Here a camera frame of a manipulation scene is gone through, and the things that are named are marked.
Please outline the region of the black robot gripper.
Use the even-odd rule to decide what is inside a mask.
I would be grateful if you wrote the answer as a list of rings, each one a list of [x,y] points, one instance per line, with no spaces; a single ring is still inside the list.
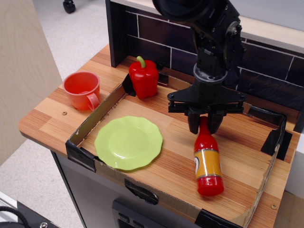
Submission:
[[[247,96],[223,86],[228,71],[208,73],[194,65],[194,82],[191,86],[168,94],[170,113],[188,114],[190,132],[199,132],[201,114],[208,114],[208,127],[211,134],[219,129],[226,113],[243,112],[243,103]],[[223,113],[211,113],[214,109],[223,109]]]

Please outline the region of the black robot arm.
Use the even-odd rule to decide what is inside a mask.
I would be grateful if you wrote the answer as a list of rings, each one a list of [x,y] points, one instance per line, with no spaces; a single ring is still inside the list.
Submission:
[[[247,100],[224,84],[230,71],[239,74],[237,67],[246,52],[239,13],[229,0],[155,0],[153,4],[168,20],[193,29],[197,50],[194,82],[168,94],[168,111],[184,113],[194,134],[199,131],[201,115],[207,114],[209,131],[214,134],[224,116],[243,112]]]

